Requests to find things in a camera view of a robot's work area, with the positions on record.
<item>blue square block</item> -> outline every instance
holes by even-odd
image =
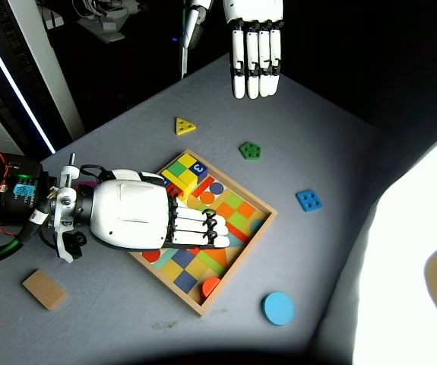
[[[304,211],[314,211],[315,209],[319,209],[323,206],[321,200],[319,200],[314,190],[298,192],[296,197]]]
[[[171,185],[171,182],[166,179],[164,176],[162,176],[162,178],[164,179],[164,187],[167,188],[169,185]]]
[[[174,284],[181,288],[185,293],[189,293],[192,287],[198,282],[195,278],[193,278],[187,271],[183,271],[179,276],[174,280]]]
[[[208,168],[201,162],[196,161],[190,168],[192,173],[198,177],[198,182],[200,183],[208,174]]]
[[[178,252],[174,254],[173,261],[182,268],[185,268],[194,258],[195,255],[190,253],[187,249],[179,249]]]

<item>orange square tile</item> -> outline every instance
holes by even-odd
[[[230,218],[230,216],[235,212],[235,209],[230,207],[227,203],[223,203],[217,209],[217,214],[221,215],[225,219]]]
[[[252,213],[255,211],[255,208],[252,207],[249,203],[247,202],[243,202],[240,206],[239,206],[239,213],[241,215],[243,215],[246,218],[250,218],[250,216],[252,215]]]

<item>light strip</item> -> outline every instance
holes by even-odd
[[[48,149],[51,151],[52,154],[55,154],[56,151],[55,151],[54,147],[52,146],[52,144],[49,141],[49,139],[46,137],[46,133],[44,133],[43,129],[41,128],[41,125],[39,124],[39,122],[37,122],[36,117],[34,116],[32,110],[30,109],[30,107],[27,104],[26,100],[22,96],[21,91],[19,90],[19,88],[15,84],[14,79],[12,78],[10,72],[7,70],[7,67],[5,67],[5,63],[2,61],[1,57],[0,57],[0,69],[2,70],[2,72],[4,72],[5,78],[7,78],[8,83],[12,86],[12,90],[15,92],[15,94],[19,98],[19,101],[21,102],[22,106],[26,110],[26,113],[29,116],[30,120],[32,121],[32,123],[36,127],[37,131],[39,132],[39,134],[41,135],[41,137],[45,141],[46,146],[48,146]]]

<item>wooden frame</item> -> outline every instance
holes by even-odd
[[[176,157],[174,160],[169,162],[160,172],[162,172],[171,164],[176,162],[183,154],[190,154],[196,160],[204,163],[208,168],[208,174],[210,176],[212,176],[215,179],[218,179],[226,186],[231,188],[234,192],[239,193],[243,198],[247,200],[247,202],[254,205],[256,208],[260,209],[267,216],[264,223],[255,233],[255,235],[250,239],[249,243],[245,245],[244,250],[238,255],[235,262],[230,266],[230,268],[226,271],[225,275],[221,278],[220,283],[213,290],[211,295],[201,305],[196,303],[190,296],[188,296],[188,294],[183,292],[171,280],[166,278],[161,272],[155,269],[155,267],[153,267],[152,264],[148,260],[146,260],[141,255],[140,252],[130,252],[132,257],[134,257],[147,270],[149,270],[154,276],[156,276],[160,281],[162,281],[174,294],[176,294],[178,297],[184,300],[185,303],[187,303],[192,309],[194,309],[198,315],[202,316],[206,312],[206,310],[210,307],[210,305],[213,303],[214,299],[220,294],[221,290],[225,287],[228,281],[232,278],[236,269],[242,264],[243,260],[245,260],[245,257],[247,257],[247,255],[252,251],[254,245],[260,240],[262,234],[264,234],[266,229],[268,229],[268,227],[274,221],[277,215],[277,211],[267,203],[263,202],[257,196],[253,195],[249,190],[247,190],[237,182],[233,181],[231,178],[225,175],[225,173],[218,170],[215,166],[213,166],[211,163],[206,161],[203,157],[199,156],[198,154],[196,154],[191,150],[185,150],[184,152],[182,152],[178,157]]]

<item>yellow triangle block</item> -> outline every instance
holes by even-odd
[[[196,124],[188,122],[183,118],[176,118],[176,134],[184,135],[185,133],[189,133],[195,131],[197,128]]]

